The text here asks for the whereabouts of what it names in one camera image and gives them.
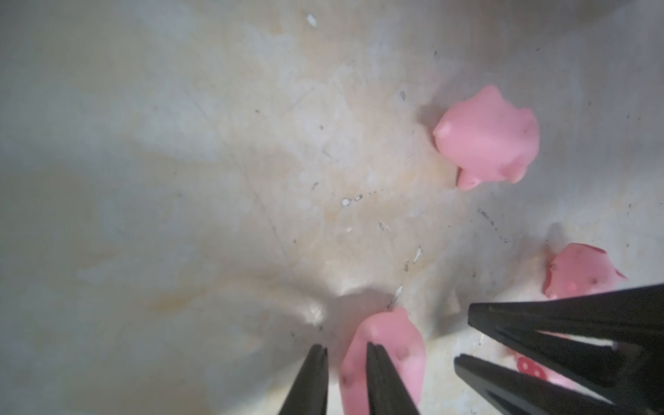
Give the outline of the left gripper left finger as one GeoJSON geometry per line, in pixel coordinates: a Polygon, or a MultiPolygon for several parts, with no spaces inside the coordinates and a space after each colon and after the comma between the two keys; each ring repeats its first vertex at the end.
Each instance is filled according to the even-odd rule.
{"type": "Polygon", "coordinates": [[[328,391],[328,349],[315,344],[309,350],[278,414],[326,415],[328,391]]]}

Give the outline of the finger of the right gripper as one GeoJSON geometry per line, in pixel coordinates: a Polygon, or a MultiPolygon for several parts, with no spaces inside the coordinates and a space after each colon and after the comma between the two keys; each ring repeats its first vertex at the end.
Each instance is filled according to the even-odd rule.
{"type": "Polygon", "coordinates": [[[663,412],[663,287],[475,303],[470,327],[590,390],[621,414],[663,412]]]}
{"type": "Polygon", "coordinates": [[[502,414],[621,414],[623,410],[544,380],[462,354],[455,372],[502,414]]]}

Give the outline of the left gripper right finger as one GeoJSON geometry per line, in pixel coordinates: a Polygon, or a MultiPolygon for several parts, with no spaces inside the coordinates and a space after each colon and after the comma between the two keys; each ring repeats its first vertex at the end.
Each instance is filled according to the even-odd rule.
{"type": "Polygon", "coordinates": [[[419,415],[387,350],[367,345],[366,378],[370,415],[419,415]]]}

